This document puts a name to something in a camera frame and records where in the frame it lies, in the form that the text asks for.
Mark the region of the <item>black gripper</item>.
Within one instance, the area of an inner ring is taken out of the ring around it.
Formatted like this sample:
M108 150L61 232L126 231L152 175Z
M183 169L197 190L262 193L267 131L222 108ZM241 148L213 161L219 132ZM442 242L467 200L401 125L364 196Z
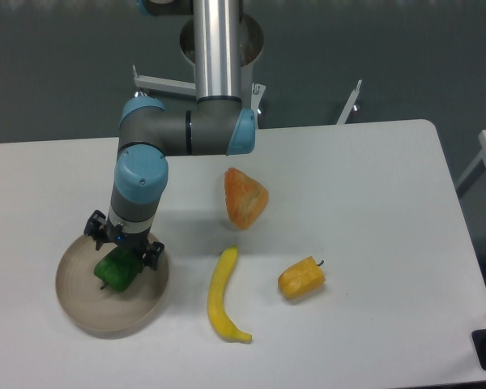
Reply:
M120 224L106 224L106 215L95 210L87 219L83 235L95 242L96 250L100 250L105 243L113 243L135 254L141 254L143 267L156 271L160 256L164 253L164 244L158 241L149 242L149 232L150 229L145 229L139 233L128 233Z

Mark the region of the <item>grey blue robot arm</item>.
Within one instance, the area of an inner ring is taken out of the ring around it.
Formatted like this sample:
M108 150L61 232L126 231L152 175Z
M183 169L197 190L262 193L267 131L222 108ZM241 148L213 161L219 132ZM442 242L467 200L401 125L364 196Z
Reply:
M193 16L196 108L170 113L146 95L126 102L109 211L94 211L83 233L98 250L113 243L156 269L164 245L148 236L168 182L168 157L249 154L257 119L244 105L241 1L141 1L139 6L153 16Z

